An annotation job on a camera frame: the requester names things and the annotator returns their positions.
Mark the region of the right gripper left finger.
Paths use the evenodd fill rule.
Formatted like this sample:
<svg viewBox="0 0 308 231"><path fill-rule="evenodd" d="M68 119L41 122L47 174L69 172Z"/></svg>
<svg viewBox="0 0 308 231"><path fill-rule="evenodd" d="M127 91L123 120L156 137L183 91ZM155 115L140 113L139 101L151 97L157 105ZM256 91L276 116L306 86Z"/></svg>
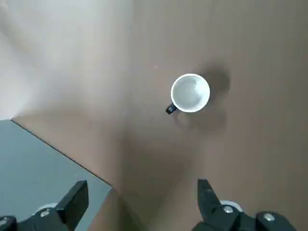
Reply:
<svg viewBox="0 0 308 231"><path fill-rule="evenodd" d="M14 216L1 216L2 231L74 231L89 206L88 184L77 181L69 192L56 204L38 210L31 217L16 221Z"/></svg>

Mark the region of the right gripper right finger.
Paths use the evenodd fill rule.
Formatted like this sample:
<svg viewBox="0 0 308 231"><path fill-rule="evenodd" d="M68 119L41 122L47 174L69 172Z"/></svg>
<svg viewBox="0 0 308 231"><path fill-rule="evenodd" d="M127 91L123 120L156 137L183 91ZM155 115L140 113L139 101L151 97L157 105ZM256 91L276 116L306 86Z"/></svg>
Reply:
<svg viewBox="0 0 308 231"><path fill-rule="evenodd" d="M289 220L273 211L262 211L253 218L233 201L219 200L208 180L197 181L197 202L202 221L195 231L294 231Z"/></svg>

